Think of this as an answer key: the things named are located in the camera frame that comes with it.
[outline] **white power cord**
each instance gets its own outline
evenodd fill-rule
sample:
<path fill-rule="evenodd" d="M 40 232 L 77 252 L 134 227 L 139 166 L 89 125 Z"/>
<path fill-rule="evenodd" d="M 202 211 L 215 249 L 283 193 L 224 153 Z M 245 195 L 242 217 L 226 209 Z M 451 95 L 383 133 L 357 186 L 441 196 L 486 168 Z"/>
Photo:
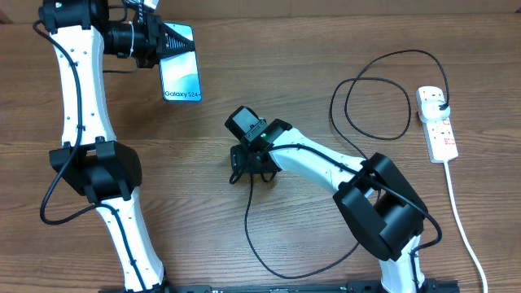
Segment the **white power cord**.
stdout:
<path fill-rule="evenodd" d="M 440 110 L 440 105 L 445 103 L 443 90 L 435 86 L 422 86 L 416 92 L 416 100 L 418 102 L 418 115 L 422 121 L 427 150 L 429 151 L 429 159 L 432 163 L 443 163 L 444 165 L 445 175 L 447 177 L 447 186 L 449 187 L 450 205 L 453 207 L 454 220 L 456 220 L 465 247 L 471 254 L 472 260 L 479 271 L 481 282 L 483 283 L 483 293 L 488 293 L 485 272 L 483 271 L 478 258 L 475 256 L 475 253 L 472 251 L 469 241 L 466 239 L 462 222 L 459 219 L 458 209 L 456 208 L 456 201 L 454 200 L 453 183 L 450 179 L 449 161 L 458 157 L 458 148 L 456 147 L 453 127 L 449 119 L 450 109 L 446 108 Z"/>
<path fill-rule="evenodd" d="M 453 191 L 453 183 L 450 179 L 450 171 L 449 171 L 449 162 L 444 161 L 443 166 L 445 169 L 445 176 L 447 177 L 447 187 L 449 188 L 449 197 L 450 197 L 450 205 L 453 207 L 454 220 L 456 220 L 456 224 L 458 225 L 459 233 L 462 235 L 463 242 L 465 243 L 465 247 L 468 250 L 469 254 L 471 254 L 472 260 L 475 263 L 475 267 L 479 271 L 479 276 L 481 277 L 481 282 L 483 283 L 483 293 L 488 293 L 488 284 L 487 277 L 485 276 L 485 272 L 479 263 L 478 257 L 475 255 L 472 250 L 469 241 L 466 239 L 465 231 L 463 230 L 462 222 L 459 219 L 458 208 L 456 207 L 456 201 L 454 200 L 454 191 Z"/>

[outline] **power cord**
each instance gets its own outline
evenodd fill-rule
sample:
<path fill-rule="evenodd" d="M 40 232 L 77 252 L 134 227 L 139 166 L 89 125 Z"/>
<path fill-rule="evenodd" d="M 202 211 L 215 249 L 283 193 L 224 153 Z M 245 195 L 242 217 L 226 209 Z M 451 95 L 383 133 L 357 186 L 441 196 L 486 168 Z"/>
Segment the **power cord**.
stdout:
<path fill-rule="evenodd" d="M 119 22 L 125 22 L 127 20 L 127 12 L 128 12 L 128 7 L 127 7 L 127 2 L 125 0 L 121 0 L 121 3 L 123 5 L 109 5 L 108 6 L 108 9 L 123 9 L 124 10 L 124 14 L 123 14 L 123 18 L 118 20 Z"/>
<path fill-rule="evenodd" d="M 322 273 L 324 271 L 327 271 L 328 269 L 331 269 L 333 268 L 334 266 L 338 265 L 339 263 L 341 263 L 342 261 L 344 261 L 345 259 L 347 259 L 358 247 L 358 245 L 360 243 L 357 243 L 355 244 L 355 246 L 345 255 L 345 256 L 342 256 L 339 260 L 337 260 L 336 262 L 330 264 L 330 265 L 327 265 L 326 267 L 322 268 L 322 269 L 318 269 L 314 272 L 311 272 L 311 273 L 306 273 L 306 274 L 303 274 L 303 275 L 299 275 L 299 276 L 285 276 L 281 273 L 277 273 L 275 272 L 274 270 L 272 270 L 262 259 L 261 257 L 259 256 L 259 254 L 257 253 L 256 249 L 253 247 L 253 244 L 252 244 L 252 241 L 250 239 L 250 234 L 248 233 L 247 231 L 247 215 L 248 213 L 250 212 L 250 206 L 252 205 L 252 197 L 253 197 L 253 173 L 250 173 L 250 198 L 248 199 L 247 201 L 247 206 L 246 206 L 246 213 L 244 214 L 244 233 L 246 234 L 246 239 L 247 239 L 247 242 L 248 244 L 250 245 L 250 248 L 252 249 L 253 251 L 253 254 L 255 255 L 255 257 L 259 260 L 260 264 L 270 273 L 272 273 L 273 275 L 279 277 L 279 278 L 283 278 L 283 279 L 286 279 L 286 280 L 296 280 L 296 279 L 300 279 L 300 278 L 307 278 L 307 277 L 310 277 L 310 276 L 313 276 L 315 274 L 318 274 L 318 273 Z"/>
<path fill-rule="evenodd" d="M 65 161 L 65 164 L 62 166 L 62 168 L 58 171 L 56 174 L 55 179 L 50 184 L 49 189 L 46 192 L 46 196 L 42 200 L 42 205 L 40 206 L 40 218 L 42 221 L 48 225 L 61 225 L 64 223 L 67 223 L 68 221 L 71 221 L 73 219 L 76 219 L 77 217 L 83 215 L 84 213 L 88 211 L 92 211 L 96 208 L 108 208 L 111 211 L 111 214 L 116 218 L 118 227 L 120 228 L 121 237 L 123 238 L 123 244 L 125 245 L 125 250 L 127 251 L 127 255 L 130 260 L 130 264 L 133 266 L 134 271 L 136 273 L 136 276 L 138 277 L 139 283 L 143 289 L 144 292 L 148 292 L 147 287 L 145 286 L 145 282 L 143 281 L 143 278 L 141 274 L 139 273 L 138 266 L 136 265 L 136 260 L 132 256 L 132 252 L 130 251 L 129 241 L 127 239 L 125 229 L 123 228 L 123 224 L 121 223 L 121 219 L 118 215 L 118 211 L 105 204 L 105 203 L 97 203 L 94 205 L 91 205 L 87 208 L 83 208 L 82 210 L 73 213 L 71 216 L 67 216 L 64 219 L 61 220 L 49 220 L 46 218 L 46 205 L 49 202 L 50 196 L 52 195 L 53 191 L 55 190 L 56 185 L 58 185 L 59 179 L 63 176 L 63 173 L 67 170 L 67 168 L 70 167 L 72 160 L 76 156 L 76 153 L 78 152 L 78 148 L 81 144 L 81 135 L 84 130 L 83 126 L 83 113 L 82 113 L 82 106 L 81 106 L 81 87 L 80 87 L 80 78 L 78 76 L 78 71 L 76 69 L 76 63 L 72 60 L 71 56 L 68 54 L 68 52 L 55 40 L 52 39 L 52 37 L 49 37 L 47 34 L 45 34 L 43 31 L 41 31 L 38 28 L 38 25 L 42 24 L 41 20 L 37 20 L 33 23 L 33 29 L 35 32 L 37 32 L 40 36 L 45 38 L 47 41 L 49 41 L 53 46 L 58 48 L 58 50 L 63 54 L 63 56 L 67 59 L 69 63 L 69 67 L 72 69 L 72 74 L 74 76 L 74 83 L 76 85 L 76 95 L 77 95 L 77 111 L 78 111 L 78 125 L 77 125 L 77 137 L 76 137 L 76 143 L 74 144 L 74 147 L 72 148 L 71 154 Z"/>
<path fill-rule="evenodd" d="M 443 166 L 445 169 L 445 176 L 447 178 L 447 187 L 449 188 L 450 205 L 453 208 L 454 220 L 456 220 L 456 225 L 458 225 L 459 233 L 462 235 L 463 243 L 465 243 L 465 247 L 471 255 L 475 267 L 479 271 L 479 276 L 481 277 L 481 282 L 483 283 L 483 293 L 488 293 L 487 277 L 485 276 L 485 272 L 483 271 L 483 268 L 479 263 L 478 257 L 475 255 L 471 245 L 469 244 L 469 241 L 466 238 L 465 230 L 463 229 L 462 222 L 459 219 L 458 208 L 456 207 L 456 201 L 454 200 L 453 182 L 450 178 L 449 162 L 444 161 Z"/>
<path fill-rule="evenodd" d="M 359 147 L 357 147 L 354 143 L 352 143 L 348 138 L 345 137 L 345 135 L 336 127 L 336 124 L 335 124 L 335 120 L 333 119 L 333 102 L 335 101 L 335 96 L 336 96 L 336 93 L 337 91 L 339 90 L 339 88 L 346 82 L 350 82 L 352 81 L 352 84 L 351 84 L 351 87 L 349 88 L 349 91 L 348 91 L 348 94 L 346 95 L 346 98 L 345 98 L 345 103 L 344 103 L 344 114 L 345 114 L 345 117 L 347 118 L 349 124 L 356 130 L 358 131 L 359 133 L 362 133 L 364 134 L 365 136 L 369 137 L 369 138 L 374 138 L 374 139 L 378 139 L 378 140 L 397 140 L 399 138 L 401 138 L 402 136 L 405 135 L 405 133 L 407 132 L 407 130 L 409 129 L 409 125 L 410 125 L 410 121 L 411 121 L 411 106 L 410 106 L 410 100 L 409 100 L 409 95 L 407 94 L 407 92 L 405 91 L 405 89 L 403 88 L 403 86 L 397 84 L 395 81 L 391 81 L 391 80 L 388 80 L 386 78 L 382 78 L 382 77 L 361 77 L 362 74 L 364 74 L 367 69 L 369 69 L 369 67 L 375 63 L 376 61 L 378 60 L 381 60 L 381 59 L 384 59 L 384 58 L 387 58 L 388 56 L 392 56 L 392 55 L 398 55 L 398 54 L 404 54 L 404 53 L 410 53 L 410 52 L 414 52 L 414 53 L 421 53 L 421 54 L 425 54 L 429 57 L 431 57 L 432 59 L 434 59 L 434 61 L 436 62 L 436 64 L 438 65 L 438 68 L 440 68 L 440 71 L 441 71 L 441 74 L 443 76 L 443 79 L 444 79 L 444 83 L 445 83 L 445 90 L 447 92 L 447 102 L 440 106 L 440 107 L 443 107 L 443 109 L 445 109 L 446 107 L 449 106 L 449 82 L 447 81 L 447 75 L 445 74 L 445 70 L 443 69 L 443 66 L 441 66 L 441 63 L 440 61 L 434 56 L 432 55 L 431 53 L 429 52 L 426 52 L 424 50 L 415 50 L 415 49 L 411 49 L 411 50 L 401 50 L 401 51 L 397 51 L 397 52 L 392 52 L 392 53 L 389 53 L 389 54 L 385 54 L 385 55 L 382 55 L 376 59 L 374 59 L 373 61 L 369 62 L 369 64 L 367 64 L 364 69 L 362 69 L 360 71 L 360 73 L 358 73 L 358 76 L 355 77 L 355 78 L 350 78 L 350 79 L 347 79 L 345 81 L 342 81 L 340 82 L 337 86 L 336 86 L 336 89 L 335 89 L 335 92 L 333 93 L 333 96 L 331 97 L 331 103 L 330 103 L 330 107 L 329 107 L 329 119 L 330 119 L 330 122 L 331 124 L 333 125 L 333 128 L 335 129 L 335 131 L 339 134 L 339 136 L 341 138 L 343 138 L 346 142 L 348 142 L 352 147 L 354 147 L 364 158 L 367 159 L 367 156 L 364 154 L 363 151 L 360 150 Z M 407 125 L 405 126 L 404 130 L 398 134 L 397 136 L 393 137 L 393 138 L 383 138 L 383 137 L 379 137 L 379 136 L 376 136 L 376 135 L 373 135 L 373 134 L 370 134 L 370 133 L 367 133 L 366 131 L 360 129 L 357 125 L 355 125 L 355 123 L 351 120 L 351 117 L 349 116 L 349 113 L 348 113 L 348 101 L 349 101 L 349 98 L 351 97 L 351 92 L 352 92 L 352 88 L 355 86 L 355 84 L 357 83 L 357 81 L 384 81 L 384 82 L 387 82 L 389 84 L 392 84 L 396 87 L 398 87 L 403 93 L 404 93 L 404 96 L 405 96 L 405 100 L 407 101 L 407 107 L 408 107 L 408 110 L 409 110 L 409 114 L 407 116 Z"/>

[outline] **cable clip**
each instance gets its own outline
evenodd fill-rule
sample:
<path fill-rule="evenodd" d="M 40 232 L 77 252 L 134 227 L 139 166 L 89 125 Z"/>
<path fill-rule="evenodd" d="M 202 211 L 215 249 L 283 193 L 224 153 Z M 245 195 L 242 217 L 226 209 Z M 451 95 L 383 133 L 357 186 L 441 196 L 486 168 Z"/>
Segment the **cable clip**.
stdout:
<path fill-rule="evenodd" d="M 129 57 L 132 57 L 132 53 L 134 52 L 134 24 L 132 21 L 129 21 L 130 27 L 132 28 L 132 45 L 130 45 L 130 54 Z"/>

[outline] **plug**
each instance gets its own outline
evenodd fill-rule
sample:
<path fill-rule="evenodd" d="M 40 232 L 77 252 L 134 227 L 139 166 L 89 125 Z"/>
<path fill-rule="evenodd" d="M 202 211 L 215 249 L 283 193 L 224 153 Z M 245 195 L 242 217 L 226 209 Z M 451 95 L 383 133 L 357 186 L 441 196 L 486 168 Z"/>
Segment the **plug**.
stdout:
<path fill-rule="evenodd" d="M 418 115 L 423 123 L 443 120 L 450 116 L 450 106 L 441 110 L 445 104 L 443 90 L 435 86 L 422 86 L 416 91 Z"/>

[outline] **black bracket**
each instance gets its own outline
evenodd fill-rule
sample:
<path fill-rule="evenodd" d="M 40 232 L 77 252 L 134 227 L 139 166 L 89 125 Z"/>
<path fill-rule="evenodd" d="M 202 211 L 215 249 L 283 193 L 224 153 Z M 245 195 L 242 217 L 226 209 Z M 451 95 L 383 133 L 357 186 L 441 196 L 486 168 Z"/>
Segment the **black bracket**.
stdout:
<path fill-rule="evenodd" d="M 346 289 L 346 293 L 387 293 L 380 281 L 351 281 Z M 459 293 L 458 281 L 427 279 L 419 293 Z"/>
<path fill-rule="evenodd" d="M 71 155 L 72 147 L 49 152 L 50 165 L 58 172 Z M 122 197 L 129 200 L 134 187 L 141 185 L 138 154 L 118 142 L 99 141 L 79 146 L 63 179 L 89 203 Z"/>
<path fill-rule="evenodd" d="M 159 15 L 145 13 L 144 19 L 145 24 L 138 25 L 144 26 L 147 31 L 147 41 L 143 43 L 146 48 L 135 48 L 134 50 L 143 52 L 141 55 L 134 56 L 140 68 L 152 68 L 161 59 L 195 51 L 194 41 L 169 28 Z"/>
<path fill-rule="evenodd" d="M 234 172 L 244 165 L 244 173 L 280 171 L 269 154 L 260 153 L 271 147 L 284 131 L 291 129 L 289 123 L 275 119 L 268 125 L 266 119 L 260 118 L 252 109 L 241 106 L 226 120 L 225 127 L 241 142 L 230 149 L 231 168 Z"/>

